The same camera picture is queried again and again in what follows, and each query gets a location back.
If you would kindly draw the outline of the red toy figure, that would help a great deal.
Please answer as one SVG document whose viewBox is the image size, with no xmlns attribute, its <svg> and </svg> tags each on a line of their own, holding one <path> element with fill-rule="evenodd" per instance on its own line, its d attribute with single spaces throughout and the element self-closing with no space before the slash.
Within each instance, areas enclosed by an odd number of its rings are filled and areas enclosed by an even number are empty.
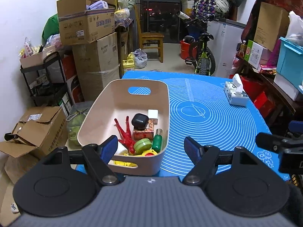
<svg viewBox="0 0 303 227">
<path fill-rule="evenodd" d="M 120 126 L 118 120 L 115 118 L 114 119 L 115 123 L 116 123 L 116 127 L 118 129 L 118 132 L 120 134 L 121 139 L 119 139 L 118 141 L 128 150 L 128 152 L 132 155 L 135 154 L 135 149 L 134 149 L 134 144 L 136 143 L 131 135 L 131 131 L 130 131 L 130 125 L 129 125 L 129 116 L 126 117 L 126 131 L 124 131 L 122 129 L 122 127 Z"/>
</svg>

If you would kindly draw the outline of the green small bottle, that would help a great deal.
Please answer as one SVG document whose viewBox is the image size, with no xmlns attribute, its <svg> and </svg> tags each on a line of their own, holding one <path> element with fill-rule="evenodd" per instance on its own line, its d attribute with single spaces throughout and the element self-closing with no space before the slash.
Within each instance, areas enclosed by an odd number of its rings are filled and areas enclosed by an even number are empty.
<svg viewBox="0 0 303 227">
<path fill-rule="evenodd" d="M 152 149 L 157 153 L 161 152 L 162 133 L 163 133 L 162 129 L 156 129 L 156 134 L 154 135 L 154 139 L 152 141 Z"/>
</svg>

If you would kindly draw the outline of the red patterned small box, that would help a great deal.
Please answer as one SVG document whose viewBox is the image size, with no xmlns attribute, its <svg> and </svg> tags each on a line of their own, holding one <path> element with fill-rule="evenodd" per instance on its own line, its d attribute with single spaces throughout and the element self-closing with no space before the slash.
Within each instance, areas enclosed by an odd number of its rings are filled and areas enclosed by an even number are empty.
<svg viewBox="0 0 303 227">
<path fill-rule="evenodd" d="M 146 128 L 144 129 L 133 129 L 133 137 L 135 141 L 138 141 L 140 139 L 148 138 L 149 140 L 154 139 L 154 122 L 153 120 L 149 119 Z"/>
</svg>

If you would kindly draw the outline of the black earbuds case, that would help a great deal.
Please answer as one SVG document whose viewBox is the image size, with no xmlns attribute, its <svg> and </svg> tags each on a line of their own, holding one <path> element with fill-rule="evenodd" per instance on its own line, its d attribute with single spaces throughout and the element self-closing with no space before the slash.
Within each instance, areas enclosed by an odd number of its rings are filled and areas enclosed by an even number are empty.
<svg viewBox="0 0 303 227">
<path fill-rule="evenodd" d="M 131 124 L 137 130 L 144 130 L 147 127 L 149 118 L 145 114 L 137 113 L 131 120 Z"/>
</svg>

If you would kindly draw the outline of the beige plastic storage bin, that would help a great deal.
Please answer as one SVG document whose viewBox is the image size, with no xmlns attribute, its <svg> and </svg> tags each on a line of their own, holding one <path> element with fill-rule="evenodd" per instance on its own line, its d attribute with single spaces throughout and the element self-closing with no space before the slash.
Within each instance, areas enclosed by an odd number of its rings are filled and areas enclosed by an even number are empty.
<svg viewBox="0 0 303 227">
<path fill-rule="evenodd" d="M 118 149 L 108 163 L 117 173 L 152 176 L 160 171 L 169 137 L 169 89 L 166 83 L 147 79 L 118 79 L 110 82 L 90 108 L 77 134 L 81 146 L 103 143 L 111 135 L 120 138 L 114 119 L 126 129 L 125 119 L 135 114 L 147 114 L 149 109 L 159 111 L 155 129 L 162 129 L 161 152 L 157 155 L 138 157 L 125 156 L 126 149 Z"/>
</svg>

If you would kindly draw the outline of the white usb charger cube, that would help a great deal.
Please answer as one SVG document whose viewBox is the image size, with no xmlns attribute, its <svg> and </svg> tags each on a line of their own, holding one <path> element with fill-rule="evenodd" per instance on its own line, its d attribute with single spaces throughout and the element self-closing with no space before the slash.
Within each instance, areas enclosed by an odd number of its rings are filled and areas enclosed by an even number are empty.
<svg viewBox="0 0 303 227">
<path fill-rule="evenodd" d="M 157 109 L 149 109 L 148 117 L 149 119 L 158 119 L 159 111 Z"/>
</svg>

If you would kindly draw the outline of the open cardboard box on floor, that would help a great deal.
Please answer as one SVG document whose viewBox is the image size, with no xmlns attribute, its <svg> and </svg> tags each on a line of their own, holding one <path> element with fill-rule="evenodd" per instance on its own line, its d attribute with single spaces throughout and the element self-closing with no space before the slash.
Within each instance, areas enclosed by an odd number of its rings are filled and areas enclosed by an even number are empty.
<svg viewBox="0 0 303 227">
<path fill-rule="evenodd" d="M 61 107 L 28 109 L 12 132 L 5 134 L 1 152 L 14 158 L 26 154 L 41 159 L 68 139 L 66 116 Z"/>
</svg>

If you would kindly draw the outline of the blue silicone mat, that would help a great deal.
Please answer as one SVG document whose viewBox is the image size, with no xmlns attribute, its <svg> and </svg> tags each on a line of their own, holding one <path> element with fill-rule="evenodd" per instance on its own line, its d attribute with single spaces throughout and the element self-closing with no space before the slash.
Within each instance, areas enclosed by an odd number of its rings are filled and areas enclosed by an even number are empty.
<svg viewBox="0 0 303 227">
<path fill-rule="evenodd" d="M 179 176 L 193 168 L 183 147 L 189 136 L 201 145 L 215 145 L 221 150 L 245 147 L 269 168 L 277 172 L 278 156 L 257 147 L 255 137 L 269 128 L 254 104 L 233 106 L 224 92 L 226 79 L 194 74 L 130 71 L 123 79 L 157 80 L 169 89 L 169 137 L 158 175 Z"/>
</svg>

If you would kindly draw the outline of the green white product box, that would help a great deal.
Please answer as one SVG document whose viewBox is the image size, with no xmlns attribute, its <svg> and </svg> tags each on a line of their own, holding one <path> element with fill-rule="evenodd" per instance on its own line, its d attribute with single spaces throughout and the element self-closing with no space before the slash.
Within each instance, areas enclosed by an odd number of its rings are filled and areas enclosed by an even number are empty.
<svg viewBox="0 0 303 227">
<path fill-rule="evenodd" d="M 271 56 L 271 51 L 262 45 L 248 40 L 244 60 L 257 69 L 259 65 L 266 65 Z"/>
</svg>

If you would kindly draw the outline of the white chest freezer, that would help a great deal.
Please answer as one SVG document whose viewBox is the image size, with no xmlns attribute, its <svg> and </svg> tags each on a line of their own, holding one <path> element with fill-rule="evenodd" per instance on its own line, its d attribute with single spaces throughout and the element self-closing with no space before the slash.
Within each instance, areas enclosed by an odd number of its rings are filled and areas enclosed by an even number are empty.
<svg viewBox="0 0 303 227">
<path fill-rule="evenodd" d="M 213 76 L 229 78 L 231 75 L 237 45 L 241 42 L 244 28 L 243 23 L 222 18 L 208 23 L 208 33 L 214 37 L 208 42 L 208 47 L 216 61 Z"/>
</svg>

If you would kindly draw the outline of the yellow detergent jug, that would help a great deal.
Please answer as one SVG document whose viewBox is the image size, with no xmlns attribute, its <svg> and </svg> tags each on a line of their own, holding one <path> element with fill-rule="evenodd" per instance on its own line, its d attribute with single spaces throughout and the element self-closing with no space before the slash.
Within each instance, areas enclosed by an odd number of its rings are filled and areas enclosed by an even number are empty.
<svg viewBox="0 0 303 227">
<path fill-rule="evenodd" d="M 122 60 L 123 72 L 135 70 L 135 56 L 133 53 L 130 53 L 126 60 Z"/>
</svg>

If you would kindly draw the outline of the red bucket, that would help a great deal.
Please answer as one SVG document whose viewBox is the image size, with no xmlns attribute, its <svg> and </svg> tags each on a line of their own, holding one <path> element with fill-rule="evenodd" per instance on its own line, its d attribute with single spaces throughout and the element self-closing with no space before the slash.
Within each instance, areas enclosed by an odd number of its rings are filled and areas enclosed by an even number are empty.
<svg viewBox="0 0 303 227">
<path fill-rule="evenodd" d="M 180 41 L 180 57 L 182 59 L 186 59 L 188 57 L 196 58 L 197 48 L 195 45 L 191 46 L 192 43 L 195 42 L 195 38 L 187 35 Z"/>
</svg>

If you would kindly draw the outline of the white plastic bag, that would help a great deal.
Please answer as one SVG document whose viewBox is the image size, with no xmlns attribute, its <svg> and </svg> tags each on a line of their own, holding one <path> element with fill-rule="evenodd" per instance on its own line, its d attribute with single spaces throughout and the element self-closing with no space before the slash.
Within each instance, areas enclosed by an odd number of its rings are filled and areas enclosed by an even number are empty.
<svg viewBox="0 0 303 227">
<path fill-rule="evenodd" d="M 142 49 L 136 49 L 132 54 L 135 57 L 134 62 L 136 69 L 143 69 L 147 66 L 147 54 Z"/>
</svg>

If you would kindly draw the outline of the upper open cardboard box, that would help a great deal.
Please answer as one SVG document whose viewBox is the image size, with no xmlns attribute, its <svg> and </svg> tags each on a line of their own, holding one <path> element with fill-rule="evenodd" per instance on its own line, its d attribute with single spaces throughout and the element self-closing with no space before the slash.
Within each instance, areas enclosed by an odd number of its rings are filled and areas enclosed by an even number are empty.
<svg viewBox="0 0 303 227">
<path fill-rule="evenodd" d="M 115 0 L 58 0 L 61 43 L 89 44 L 115 31 Z"/>
</svg>

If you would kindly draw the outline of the wooden chair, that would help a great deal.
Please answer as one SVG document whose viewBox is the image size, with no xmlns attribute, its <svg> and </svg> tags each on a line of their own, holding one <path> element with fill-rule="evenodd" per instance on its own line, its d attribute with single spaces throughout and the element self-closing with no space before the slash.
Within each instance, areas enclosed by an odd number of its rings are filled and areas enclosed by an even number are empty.
<svg viewBox="0 0 303 227">
<path fill-rule="evenodd" d="M 164 60 L 164 49 L 163 49 L 163 40 L 164 35 L 158 32 L 142 32 L 140 24 L 140 13 L 139 6 L 134 5 L 136 23 L 137 23 L 137 32 L 139 39 L 139 48 L 140 49 L 157 49 L 158 58 L 161 63 Z"/>
</svg>

